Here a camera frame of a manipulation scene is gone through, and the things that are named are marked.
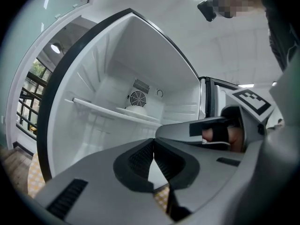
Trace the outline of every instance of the human hand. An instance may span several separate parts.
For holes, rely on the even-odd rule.
[[[243,129],[240,127],[229,127],[228,130],[228,138],[230,143],[230,151],[233,152],[241,152],[243,146]],[[208,142],[212,141],[213,138],[213,131],[212,128],[208,130],[202,131],[202,137],[207,140]]]

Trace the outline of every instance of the fan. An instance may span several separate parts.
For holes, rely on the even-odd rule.
[[[144,107],[146,104],[145,94],[140,91],[133,92],[130,96],[130,103],[131,105]]]

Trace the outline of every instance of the rectangular ceiling light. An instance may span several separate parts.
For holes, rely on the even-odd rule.
[[[254,84],[244,84],[244,85],[239,85],[241,88],[252,88],[254,87]]]

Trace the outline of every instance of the green foliage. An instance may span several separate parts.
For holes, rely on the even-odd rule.
[[[40,64],[38,60],[35,60],[29,71],[34,75],[40,77],[44,68],[45,67],[42,64]]]

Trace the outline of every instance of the white bowl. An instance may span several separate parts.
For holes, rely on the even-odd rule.
[[[146,109],[144,109],[144,108],[141,107],[141,106],[135,106],[135,105],[132,105],[132,106],[126,107],[125,109],[126,109],[126,110],[129,110],[129,111],[132,111],[132,112],[135,112],[135,113],[138,113],[138,114],[141,114],[141,115],[147,116],[147,111],[146,111]]]

